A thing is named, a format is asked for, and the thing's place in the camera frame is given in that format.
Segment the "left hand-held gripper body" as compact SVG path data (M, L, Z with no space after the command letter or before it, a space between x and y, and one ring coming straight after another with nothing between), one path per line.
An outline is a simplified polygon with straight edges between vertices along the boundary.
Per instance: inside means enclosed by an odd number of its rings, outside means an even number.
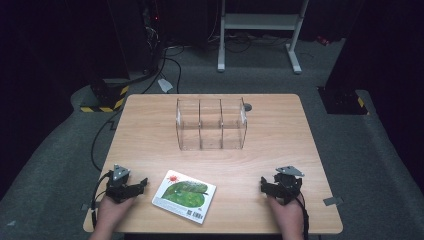
M116 203L122 203L131 198L131 189L140 185L128 185L130 170L118 164L114 165L112 176L106 185L106 195Z

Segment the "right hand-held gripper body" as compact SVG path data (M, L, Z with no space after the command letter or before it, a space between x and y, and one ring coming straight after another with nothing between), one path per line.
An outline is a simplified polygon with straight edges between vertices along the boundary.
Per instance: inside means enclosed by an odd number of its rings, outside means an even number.
M305 174L294 166L279 167L276 171L274 182L277 184L277 198L282 199L284 204L288 204L300 194L302 178Z

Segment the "white picture book green leaf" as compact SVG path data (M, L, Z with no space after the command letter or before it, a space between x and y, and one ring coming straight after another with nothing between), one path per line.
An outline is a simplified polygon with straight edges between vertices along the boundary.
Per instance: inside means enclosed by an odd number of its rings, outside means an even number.
M169 170L159 185L152 204L170 213L203 224L216 186Z

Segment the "clear acrylic divided organizer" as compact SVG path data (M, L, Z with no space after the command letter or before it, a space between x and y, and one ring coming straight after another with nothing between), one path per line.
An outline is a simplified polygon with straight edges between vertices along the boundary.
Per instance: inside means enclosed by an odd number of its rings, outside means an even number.
M241 150L247 126L242 97L177 100L176 132L183 151Z

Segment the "person's left hand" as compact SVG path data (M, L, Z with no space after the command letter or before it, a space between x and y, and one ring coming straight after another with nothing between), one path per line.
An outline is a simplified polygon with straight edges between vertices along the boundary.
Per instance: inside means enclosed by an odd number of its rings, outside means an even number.
M94 231L113 233L132 207L134 201L134 198L130 198L122 203L115 203L110 197L105 196L100 203Z

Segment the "black yellow striped base block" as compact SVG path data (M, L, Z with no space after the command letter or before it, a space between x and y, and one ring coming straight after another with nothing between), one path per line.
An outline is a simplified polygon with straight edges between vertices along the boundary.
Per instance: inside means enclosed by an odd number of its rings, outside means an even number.
M317 88L328 114L368 115L363 99L354 90Z
M80 104L80 110L85 113L118 111L128 89L128 85L109 86L104 80L94 81Z

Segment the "white floor plug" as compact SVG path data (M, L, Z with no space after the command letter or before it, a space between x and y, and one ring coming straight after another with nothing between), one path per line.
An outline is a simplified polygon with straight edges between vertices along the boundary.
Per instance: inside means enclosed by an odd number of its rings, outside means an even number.
M158 84L164 93L168 93L173 88L173 85L164 78L159 79Z

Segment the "dark equipment rack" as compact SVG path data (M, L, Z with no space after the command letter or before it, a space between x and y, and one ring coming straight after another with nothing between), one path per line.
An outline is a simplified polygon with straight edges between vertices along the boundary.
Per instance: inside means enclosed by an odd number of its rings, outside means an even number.
M151 74L162 51L158 0L108 0L108 4L128 75Z

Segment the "white metal stand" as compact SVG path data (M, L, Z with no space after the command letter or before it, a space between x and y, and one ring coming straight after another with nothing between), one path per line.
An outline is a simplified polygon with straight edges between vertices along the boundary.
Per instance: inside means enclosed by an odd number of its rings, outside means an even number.
M285 45L293 72L301 74L302 68L295 53L295 47L303 25L309 0L302 0L298 14L247 14L227 13L226 0L221 0L220 36L217 57L217 71L225 71L225 31L226 30L277 30L292 31L290 42Z

